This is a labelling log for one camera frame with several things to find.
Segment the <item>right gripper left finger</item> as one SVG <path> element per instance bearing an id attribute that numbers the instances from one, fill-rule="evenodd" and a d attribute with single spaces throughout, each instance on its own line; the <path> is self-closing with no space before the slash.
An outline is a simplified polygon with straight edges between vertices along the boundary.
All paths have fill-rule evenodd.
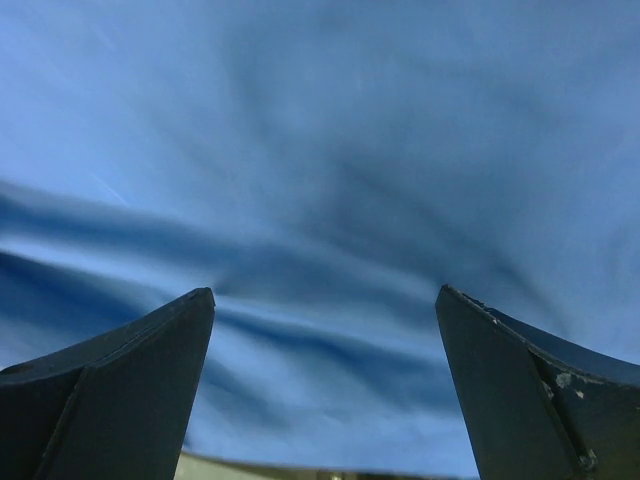
<path id="1" fill-rule="evenodd" d="M 173 478 L 214 320 L 208 288 L 1 372 L 4 479 Z"/>

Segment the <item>blue surgical drape cloth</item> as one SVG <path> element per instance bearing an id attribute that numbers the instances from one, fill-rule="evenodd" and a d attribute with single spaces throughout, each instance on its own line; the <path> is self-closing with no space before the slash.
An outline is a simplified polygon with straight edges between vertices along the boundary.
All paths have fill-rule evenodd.
<path id="1" fill-rule="evenodd" d="M 185 439 L 471 477 L 450 284 L 639 359 L 635 1 L 5 1 L 1 363 L 198 287 Z"/>

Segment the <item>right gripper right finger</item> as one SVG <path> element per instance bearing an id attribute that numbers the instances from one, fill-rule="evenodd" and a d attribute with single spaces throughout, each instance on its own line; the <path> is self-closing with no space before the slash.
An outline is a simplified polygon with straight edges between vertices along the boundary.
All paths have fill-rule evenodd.
<path id="1" fill-rule="evenodd" d="M 639 368 L 449 285 L 435 304 L 483 479 L 639 477 Z"/>

